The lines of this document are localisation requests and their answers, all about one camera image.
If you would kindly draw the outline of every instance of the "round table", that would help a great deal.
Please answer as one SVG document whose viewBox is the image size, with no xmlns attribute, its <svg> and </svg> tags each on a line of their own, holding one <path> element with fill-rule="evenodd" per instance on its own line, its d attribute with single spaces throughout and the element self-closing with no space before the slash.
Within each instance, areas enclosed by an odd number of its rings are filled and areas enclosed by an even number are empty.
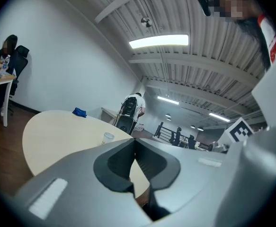
<svg viewBox="0 0 276 227">
<path fill-rule="evenodd" d="M 25 126 L 22 138 L 23 152 L 33 175 L 37 175 L 61 158 L 84 149 L 101 145 L 105 132 L 115 136 L 114 141 L 132 138 L 117 127 L 89 117 L 78 117 L 72 112 L 52 110 L 35 115 Z M 134 161 L 131 172 L 135 196 L 149 186 L 145 175 Z"/>
</svg>

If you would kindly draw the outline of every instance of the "ceiling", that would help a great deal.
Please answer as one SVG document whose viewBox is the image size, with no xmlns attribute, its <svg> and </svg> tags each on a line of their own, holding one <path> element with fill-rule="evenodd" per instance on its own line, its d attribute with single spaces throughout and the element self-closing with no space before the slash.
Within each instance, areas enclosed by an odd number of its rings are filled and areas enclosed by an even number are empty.
<svg viewBox="0 0 276 227">
<path fill-rule="evenodd" d="M 69 0 L 78 6 L 78 0 Z M 213 126 L 216 112 L 230 119 L 259 112 L 250 92 L 264 75 L 256 41 L 238 26 L 206 17 L 197 0 L 85 0 L 79 8 L 115 46 L 147 92 L 180 101 L 181 114 Z M 145 28 L 141 18 L 153 26 Z M 188 46 L 131 49 L 129 41 L 163 34 L 188 34 Z"/>
</svg>

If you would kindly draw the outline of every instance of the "wooden floor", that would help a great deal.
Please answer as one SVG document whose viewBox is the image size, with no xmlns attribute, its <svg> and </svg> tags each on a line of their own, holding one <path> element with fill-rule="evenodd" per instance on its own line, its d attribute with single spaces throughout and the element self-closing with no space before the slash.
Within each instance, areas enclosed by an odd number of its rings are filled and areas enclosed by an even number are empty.
<svg viewBox="0 0 276 227">
<path fill-rule="evenodd" d="M 33 177 L 24 158 L 22 134 L 27 122 L 35 114 L 17 107 L 13 109 L 14 115 L 9 116 L 6 128 L 0 117 L 0 191 L 10 196 L 14 196 Z M 153 140 L 153 135 L 147 131 L 134 131 L 132 136 Z"/>
</svg>

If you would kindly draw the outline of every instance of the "ceiling light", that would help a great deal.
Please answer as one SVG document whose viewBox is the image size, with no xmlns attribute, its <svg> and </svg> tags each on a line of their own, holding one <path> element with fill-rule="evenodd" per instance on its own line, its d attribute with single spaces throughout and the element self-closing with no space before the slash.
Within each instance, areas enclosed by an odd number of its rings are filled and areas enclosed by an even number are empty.
<svg viewBox="0 0 276 227">
<path fill-rule="evenodd" d="M 224 121 L 226 121 L 226 122 L 229 122 L 229 121 L 230 121 L 229 119 L 223 118 L 223 117 L 221 117 L 221 116 L 219 116 L 219 115 L 217 115 L 217 114 L 214 114 L 214 113 L 210 113 L 209 115 L 210 115 L 210 116 L 213 116 L 213 117 L 216 117 L 216 118 L 218 118 L 218 119 L 224 120 Z"/>
<path fill-rule="evenodd" d="M 176 101 L 174 101 L 174 100 L 170 100 L 170 99 L 168 99 L 168 98 L 164 98 L 164 97 L 158 96 L 158 99 L 161 99 L 161 100 L 166 101 L 166 102 L 170 102 L 170 103 L 172 103 L 172 104 L 179 105 L 179 102 L 176 102 Z"/>
<path fill-rule="evenodd" d="M 156 45 L 188 45 L 188 35 L 159 35 L 130 41 L 133 49 Z"/>
</svg>

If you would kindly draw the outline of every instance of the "blue object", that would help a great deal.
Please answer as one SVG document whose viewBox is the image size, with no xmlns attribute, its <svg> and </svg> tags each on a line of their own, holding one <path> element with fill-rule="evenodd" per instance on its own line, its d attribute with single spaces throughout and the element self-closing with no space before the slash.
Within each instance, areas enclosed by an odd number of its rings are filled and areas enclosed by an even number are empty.
<svg viewBox="0 0 276 227">
<path fill-rule="evenodd" d="M 75 108 L 75 110 L 72 112 L 73 114 L 86 118 L 86 111 L 81 110 L 79 108 Z"/>
</svg>

